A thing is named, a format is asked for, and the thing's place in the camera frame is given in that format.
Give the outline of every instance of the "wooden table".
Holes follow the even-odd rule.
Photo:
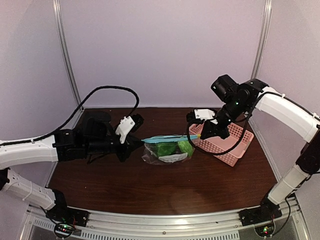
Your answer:
[[[185,134],[191,108],[139,108],[144,124],[141,139]],[[126,108],[105,109],[116,125]],[[60,162],[49,187],[65,194],[69,206],[123,214],[194,214],[256,206],[276,183],[256,138],[234,167],[196,151],[192,159],[170,165],[142,160],[144,148],[126,162],[108,155],[87,165],[86,160]]]

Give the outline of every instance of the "green vegetable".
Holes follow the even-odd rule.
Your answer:
[[[168,142],[159,142],[156,145],[156,155],[158,157],[169,156],[175,153],[177,144]]]
[[[178,141],[178,146],[182,153],[188,153],[188,157],[194,153],[194,149],[188,141]]]

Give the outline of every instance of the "white backdrop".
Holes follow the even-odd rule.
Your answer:
[[[258,78],[320,114],[320,2],[273,1],[272,19]],[[297,160],[304,141],[273,117],[255,111],[254,122],[283,176]],[[313,240],[319,239],[320,175],[297,191]]]
[[[0,2],[0,140],[46,134],[76,108],[52,0]],[[52,163],[13,167],[44,185]],[[0,239],[18,237],[28,203],[0,191]]]
[[[64,0],[61,11],[83,99],[100,85],[131,87],[142,107],[213,107],[218,76],[251,76],[264,0]],[[127,107],[126,92],[97,93],[86,107]]]

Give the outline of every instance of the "brown tabletop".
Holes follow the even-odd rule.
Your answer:
[[[144,124],[134,134],[144,139],[185,134],[191,108],[138,108]],[[105,109],[116,125],[126,108]],[[144,147],[126,162],[112,154],[90,165],[87,160],[59,162],[49,187],[62,191],[71,207],[123,214],[211,213],[256,206],[276,183],[256,138],[234,167],[196,151],[192,159],[170,165],[142,160]]]

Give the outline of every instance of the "pink basket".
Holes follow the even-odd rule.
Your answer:
[[[203,125],[199,124],[193,124],[189,130],[190,134],[201,134]],[[240,138],[240,135],[242,133],[243,128],[231,123],[228,126],[230,136],[226,139],[222,139],[218,136],[210,137],[205,140],[200,140],[196,145],[200,147],[203,150],[206,150],[207,152],[211,153],[222,153],[229,148],[231,148]],[[233,149],[231,152],[221,155],[221,156],[215,156],[216,158],[220,159],[221,161],[225,162],[226,164],[233,167],[238,159],[242,158],[245,154],[247,148],[249,147],[252,139],[254,138],[254,134],[249,132],[248,130],[245,131],[245,134],[239,143],[239,145]]]

